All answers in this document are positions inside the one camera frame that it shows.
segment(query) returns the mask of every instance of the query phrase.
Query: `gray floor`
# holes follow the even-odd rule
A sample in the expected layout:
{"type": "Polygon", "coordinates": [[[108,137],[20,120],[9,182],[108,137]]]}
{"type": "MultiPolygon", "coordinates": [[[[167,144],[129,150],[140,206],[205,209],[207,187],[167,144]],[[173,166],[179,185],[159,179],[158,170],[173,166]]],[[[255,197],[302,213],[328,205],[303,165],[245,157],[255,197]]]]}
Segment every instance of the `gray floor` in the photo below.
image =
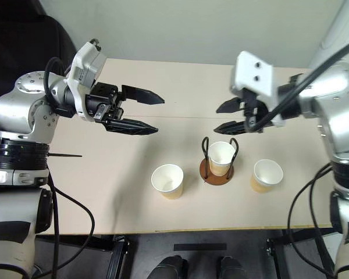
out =
{"type": "MultiPolygon", "coordinates": [[[[215,279],[216,260],[228,255],[237,258],[252,279],[275,279],[276,273],[272,257],[265,250],[267,238],[276,237],[280,231],[208,231],[208,232],[174,232],[167,234],[130,235],[135,244],[130,279],[145,279],[151,270],[165,257],[180,255],[189,262],[189,279],[215,279]],[[226,244],[224,251],[173,251],[174,244],[226,244]]],[[[314,241],[298,244],[309,259],[319,264],[320,259],[314,241]]],[[[69,258],[76,251],[75,247],[60,248],[60,262],[69,258]]],[[[318,271],[304,263],[293,251],[285,248],[290,278],[325,278],[318,271]]],[[[59,279],[72,278],[106,278],[110,253],[87,249],[73,263],[59,272],[59,279]]],[[[35,262],[43,269],[50,269],[52,263],[52,244],[36,242],[35,262]]]]}

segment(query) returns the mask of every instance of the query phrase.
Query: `person's foot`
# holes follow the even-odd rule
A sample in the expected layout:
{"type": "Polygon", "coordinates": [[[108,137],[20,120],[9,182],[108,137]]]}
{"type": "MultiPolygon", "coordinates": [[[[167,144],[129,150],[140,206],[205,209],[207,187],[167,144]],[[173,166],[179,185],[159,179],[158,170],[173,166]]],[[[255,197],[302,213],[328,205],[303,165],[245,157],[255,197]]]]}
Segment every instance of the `person's foot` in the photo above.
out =
{"type": "Polygon", "coordinates": [[[166,257],[150,273],[147,279],[186,279],[188,263],[180,256],[166,257]]]}
{"type": "Polygon", "coordinates": [[[220,257],[217,261],[217,279],[248,279],[242,265],[232,257],[220,257]]]}

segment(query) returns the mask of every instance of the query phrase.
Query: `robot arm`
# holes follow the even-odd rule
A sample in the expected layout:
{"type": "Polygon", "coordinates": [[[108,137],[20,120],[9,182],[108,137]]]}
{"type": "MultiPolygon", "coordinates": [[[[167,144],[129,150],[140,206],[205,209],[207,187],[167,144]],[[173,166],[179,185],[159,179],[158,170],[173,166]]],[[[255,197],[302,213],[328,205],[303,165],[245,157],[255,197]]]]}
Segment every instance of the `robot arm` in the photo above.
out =
{"type": "MultiPolygon", "coordinates": [[[[215,132],[235,135],[250,131],[306,76],[291,77],[288,84],[278,87],[271,65],[248,52],[242,52],[233,70],[230,86],[231,92],[238,97],[221,104],[216,112],[243,110],[245,121],[224,123],[215,132]]],[[[299,115],[319,118],[319,133],[334,172],[331,221],[343,233],[335,271],[339,278],[349,278],[349,60],[340,60],[328,68],[265,127],[280,127],[285,119],[299,115]]]]}
{"type": "Polygon", "coordinates": [[[0,97],[0,278],[27,278],[34,260],[35,235],[52,220],[52,194],[47,184],[47,156],[59,116],[78,114],[107,131],[148,135],[146,123],[122,119],[126,99],[149,105],[164,103],[157,94],[136,87],[97,83],[106,57],[97,40],[76,54],[67,76],[35,71],[17,79],[0,97]]]}

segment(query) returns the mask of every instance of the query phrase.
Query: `paper cup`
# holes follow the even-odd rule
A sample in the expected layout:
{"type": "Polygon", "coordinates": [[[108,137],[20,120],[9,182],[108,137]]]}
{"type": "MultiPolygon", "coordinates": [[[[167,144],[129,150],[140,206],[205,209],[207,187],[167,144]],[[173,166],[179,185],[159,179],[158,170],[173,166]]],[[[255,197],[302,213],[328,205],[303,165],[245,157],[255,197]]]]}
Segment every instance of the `paper cup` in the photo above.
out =
{"type": "Polygon", "coordinates": [[[251,186],[256,192],[265,193],[281,182],[282,179],[282,168],[273,160],[262,159],[255,164],[251,186]]]}
{"type": "Polygon", "coordinates": [[[224,176],[230,168],[235,148],[224,141],[218,141],[208,148],[209,167],[216,176],[224,176]]]}
{"type": "Polygon", "coordinates": [[[177,199],[182,194],[184,173],[175,164],[158,167],[151,176],[152,186],[168,199],[177,199]]]}

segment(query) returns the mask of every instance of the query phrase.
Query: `table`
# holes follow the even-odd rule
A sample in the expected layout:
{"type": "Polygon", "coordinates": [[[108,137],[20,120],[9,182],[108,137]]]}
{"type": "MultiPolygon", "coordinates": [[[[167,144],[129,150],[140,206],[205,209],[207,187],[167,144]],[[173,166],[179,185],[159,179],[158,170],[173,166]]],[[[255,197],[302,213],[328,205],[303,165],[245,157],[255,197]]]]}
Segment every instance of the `table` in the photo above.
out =
{"type": "MultiPolygon", "coordinates": [[[[213,129],[223,122],[242,120],[241,113],[215,113],[225,100],[231,66],[108,59],[99,80],[153,90],[166,101],[148,106],[127,101],[124,117],[159,128],[148,136],[108,133],[97,123],[59,119],[51,152],[81,154],[82,158],[49,158],[58,188],[94,214],[95,234],[129,234],[166,231],[285,228],[294,195],[328,162],[316,129],[317,120],[292,119],[284,128],[271,127],[263,134],[236,136],[240,153],[233,179],[221,186],[203,182],[199,164],[201,141],[209,137],[228,141],[213,129]],[[254,163],[273,159],[284,171],[280,186],[258,194],[249,185],[254,163]],[[165,163],[184,170],[184,192],[167,200],[151,186],[152,172],[165,163]]],[[[276,68],[281,83],[305,69],[276,68]]],[[[318,223],[329,227],[330,175],[314,190],[318,223]]],[[[59,197],[61,234],[87,234],[88,216],[59,197]]],[[[312,225],[307,193],[293,212],[294,227],[312,225]]],[[[52,234],[51,227],[45,233],[52,234]]]]}

